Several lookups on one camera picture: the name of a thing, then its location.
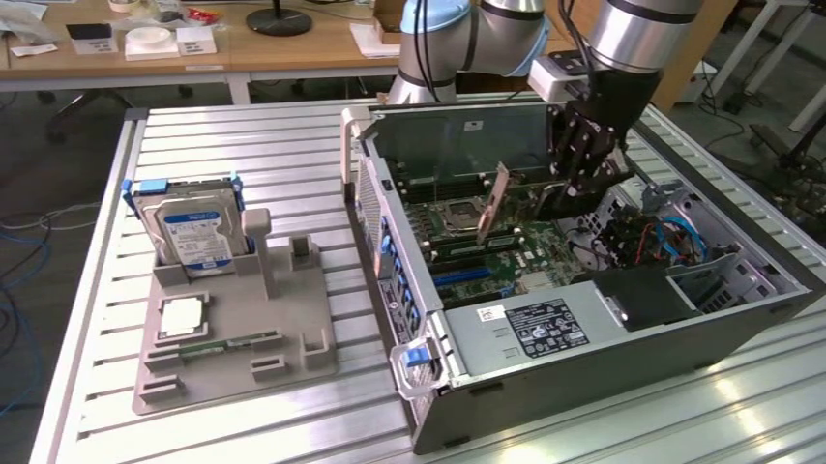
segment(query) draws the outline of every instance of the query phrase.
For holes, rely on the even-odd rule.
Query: label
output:
[[[188,65],[186,71],[222,71],[222,65]]]
[[[94,49],[94,53],[110,53],[117,51],[114,48],[114,42],[110,39],[86,41],[86,45]]]
[[[478,314],[478,320],[481,322],[501,319],[504,317],[504,306],[500,304],[497,306],[481,307],[476,309],[476,314]]]
[[[421,178],[418,178],[418,179],[410,179],[410,180],[409,180],[409,184],[410,184],[412,186],[416,186],[416,185],[418,185],[418,184],[429,184],[429,183],[432,183],[432,182],[436,182],[436,178],[434,178],[434,177],[432,177],[432,176],[430,176],[430,177],[421,177]]]
[[[488,248],[502,247],[505,245],[510,245],[516,237],[501,237],[500,239],[489,239],[488,240]]]
[[[457,249],[450,250],[450,256],[454,256],[457,254],[470,253],[473,251],[481,251],[482,249],[485,249],[484,245],[474,245],[474,246],[466,246],[464,248],[457,248]]]
[[[464,121],[464,130],[465,131],[480,131],[484,126],[484,121]]]
[[[565,301],[559,299],[504,311],[513,334],[530,358],[587,345]]]
[[[197,42],[182,42],[180,45],[184,53],[204,53],[204,47]]]
[[[217,232],[216,211],[164,217],[177,259],[189,269],[218,268],[229,264],[232,252],[226,238]]]

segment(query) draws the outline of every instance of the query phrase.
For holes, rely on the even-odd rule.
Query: power supply label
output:
[[[508,309],[504,316],[530,358],[588,343],[588,337],[561,299]]]

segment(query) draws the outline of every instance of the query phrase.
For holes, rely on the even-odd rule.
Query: metal case frame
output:
[[[370,108],[370,111],[376,120],[386,111],[440,111],[504,105],[500,102],[488,105],[473,102],[437,108],[430,105]],[[659,137],[639,124],[635,127],[636,134],[677,171],[684,183],[704,201],[704,206],[717,218],[724,219],[725,228],[733,231],[741,242],[763,252],[767,262],[791,277],[799,290],[781,298],[768,298],[757,304],[744,304],[667,327],[629,333],[616,342],[568,350],[513,368],[470,375],[406,224],[393,179],[385,163],[376,156],[374,126],[361,122],[358,129],[358,165],[353,182],[344,185],[344,196],[356,242],[361,242],[360,257],[365,270],[369,269],[368,286],[398,391],[404,398],[412,399],[408,418],[413,452],[417,454],[452,447],[506,427],[716,363],[761,330],[791,318],[823,293],[826,287],[811,271],[697,175]],[[377,213],[373,213],[372,218],[361,215],[364,205],[358,189],[365,185],[372,186],[374,192],[372,206],[377,208]],[[377,257],[377,239],[370,237],[370,229],[376,227],[384,228],[398,244],[396,248],[410,281],[413,300],[421,313],[425,313],[421,329],[414,334],[417,338],[404,346],[393,346],[400,341],[388,330],[390,321],[376,288],[377,279],[385,272]],[[536,295],[534,298],[542,301],[544,297]],[[416,372],[413,377],[418,385],[405,385],[408,382],[400,380],[404,374],[398,372],[398,355],[404,349],[418,346],[425,339],[430,340],[429,348],[441,359],[441,370],[429,376]]]

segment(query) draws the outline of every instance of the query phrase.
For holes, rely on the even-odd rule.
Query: desk leg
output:
[[[765,6],[763,7],[760,14],[757,15],[753,22],[751,23],[751,27],[745,31],[745,34],[743,35],[743,38],[739,40],[739,43],[736,44],[736,47],[733,48],[733,51],[731,52],[731,55],[728,56],[725,63],[723,64],[723,67],[720,68],[720,71],[717,72],[716,77],[711,81],[711,94],[712,95],[717,95],[717,92],[723,88],[723,84],[725,83],[727,78],[731,75],[731,72],[733,71],[733,68],[736,68],[736,65],[739,64],[739,60],[743,59],[743,56],[745,55],[745,51],[748,51],[748,48],[751,48],[751,44],[753,43],[753,40],[760,35],[760,31],[763,31],[763,28],[765,27],[768,20],[773,16],[773,12],[776,12],[776,9],[779,7],[777,3],[779,2],[776,0],[768,0],[765,2]]]
[[[826,106],[826,85],[820,87],[819,92],[805,105],[805,108],[803,108],[803,111],[800,111],[800,114],[788,125],[788,129],[793,132],[807,129],[811,124],[811,119],[813,119],[817,113],[823,110],[823,106]]]
[[[232,104],[249,104],[249,73],[233,72],[226,75],[226,85],[229,86],[229,95],[232,96]]]
[[[797,39],[803,31],[805,30],[805,27],[808,26],[808,23],[811,22],[812,19],[813,19],[813,13],[805,12],[803,13],[803,16],[800,16],[800,18],[797,19],[797,22],[795,23],[795,25],[791,26],[791,29],[783,36],[783,40],[779,42],[779,44],[773,48],[773,51],[768,55],[768,58],[765,62],[763,63],[763,65],[760,66],[757,73],[753,75],[751,82],[748,82],[748,86],[745,87],[745,94],[753,95],[757,93],[757,89],[763,85],[763,82],[765,81],[765,78],[771,74],[771,71],[773,71],[773,67],[776,66],[776,63],[779,63],[779,59],[785,54],[785,51],[788,51],[788,48],[791,48],[791,45],[793,44],[795,40]]]

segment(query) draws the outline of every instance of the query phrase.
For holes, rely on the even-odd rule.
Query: wooden desk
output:
[[[583,34],[591,30],[603,0],[581,0],[573,9],[573,22]],[[667,110],[680,95],[701,54],[725,20],[735,0],[704,2],[680,53],[664,70],[653,103]],[[337,15],[366,19],[370,10],[352,4],[317,6],[285,0],[285,6],[306,7]],[[254,33],[245,25],[249,12],[264,5],[202,6],[222,14],[225,29],[216,32],[217,54],[180,57],[168,60],[125,61],[121,53],[77,55],[67,41],[63,24],[105,22],[125,17],[113,13],[105,0],[77,0],[73,4],[51,4],[43,21],[63,37],[58,51],[17,58],[6,53],[0,57],[0,91],[57,90],[149,85],[224,82],[232,101],[249,103],[246,84],[254,80],[361,75],[392,75],[396,59],[369,60],[358,52],[349,34],[349,23],[357,22],[318,11],[304,12],[312,17],[312,30],[300,36],[276,38]],[[545,0],[545,10],[553,22],[545,51],[571,49],[571,41],[559,19],[556,0]],[[122,35],[118,46],[122,50]],[[17,46],[15,38],[7,39]]]
[[[214,10],[225,13],[225,6],[216,6]],[[123,57],[123,35],[117,32],[117,53],[99,55],[78,55],[74,53],[65,24],[81,24],[106,22],[126,17],[107,9],[102,0],[77,0],[73,4],[49,4],[49,10],[43,16],[43,22],[59,35],[58,50],[42,55],[17,58],[9,51],[9,69],[0,75],[2,78],[41,78],[43,76],[87,77],[136,75],[150,73],[188,73],[186,67],[212,66],[214,71],[224,71],[229,65],[229,34],[217,31],[217,53],[212,55],[194,55],[176,58],[174,60],[126,61]],[[19,46],[18,39],[7,39],[9,46]]]

